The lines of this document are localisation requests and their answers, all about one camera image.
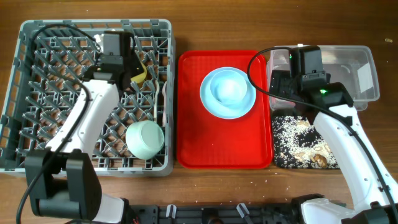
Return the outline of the yellow plastic cup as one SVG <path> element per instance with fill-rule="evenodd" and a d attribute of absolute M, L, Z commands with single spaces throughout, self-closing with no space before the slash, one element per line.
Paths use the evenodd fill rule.
<path fill-rule="evenodd" d="M 142 67 L 143 71 L 139 72 L 138 75 L 132 77 L 131 78 L 132 82 L 136 82 L 137 84 L 139 84 L 139 83 L 142 83 L 146 79 L 147 69 L 146 69 L 146 66 L 142 62 L 141 62 L 141 67 Z"/>

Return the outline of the white plastic spoon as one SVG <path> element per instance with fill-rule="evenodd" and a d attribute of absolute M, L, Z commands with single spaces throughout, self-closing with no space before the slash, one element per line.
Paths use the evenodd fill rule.
<path fill-rule="evenodd" d="M 154 122 L 157 123 L 157 113 L 158 113 L 158 102 L 159 102 L 159 91 L 160 91 L 160 84 L 156 80 L 155 81 L 155 95 L 154 95 Z"/>

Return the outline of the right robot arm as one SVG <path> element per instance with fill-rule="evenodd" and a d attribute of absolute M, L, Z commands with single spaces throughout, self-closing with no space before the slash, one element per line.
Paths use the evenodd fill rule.
<path fill-rule="evenodd" d="M 295 103 L 330 147 L 348 184 L 352 210 L 316 196 L 295 200 L 301 223 L 397 223 L 397 182 L 364 133 L 353 99 L 330 74 L 271 73 L 270 95 Z"/>

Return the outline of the green bowl with food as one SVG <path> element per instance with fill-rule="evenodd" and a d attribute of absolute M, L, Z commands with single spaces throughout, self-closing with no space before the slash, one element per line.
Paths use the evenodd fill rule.
<path fill-rule="evenodd" d="M 127 149 L 142 160 L 153 158 L 163 148 L 165 142 L 162 128 L 150 120 L 128 126 L 125 139 Z"/>

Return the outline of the white plastic fork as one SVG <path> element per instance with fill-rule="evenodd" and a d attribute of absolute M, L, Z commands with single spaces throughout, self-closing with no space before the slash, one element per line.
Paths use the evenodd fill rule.
<path fill-rule="evenodd" d="M 167 109 L 167 81 L 164 83 L 162 87 L 162 96 L 164 97 L 164 105 L 163 105 L 163 113 L 162 113 L 162 127 L 166 126 L 167 123 L 167 115 L 166 115 L 166 109 Z"/>

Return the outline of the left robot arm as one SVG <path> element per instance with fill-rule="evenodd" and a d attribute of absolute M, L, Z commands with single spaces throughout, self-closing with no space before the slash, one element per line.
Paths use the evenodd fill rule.
<path fill-rule="evenodd" d="M 44 149 L 25 159 L 27 188 L 19 202 L 16 223 L 26 201 L 36 216 L 95 223 L 136 223 L 125 198 L 103 193 L 91 162 L 96 141 L 107 118 L 131 79 L 145 72 L 136 53 L 134 36 L 106 31 L 95 63 L 75 84 L 81 93 L 58 133 Z"/>

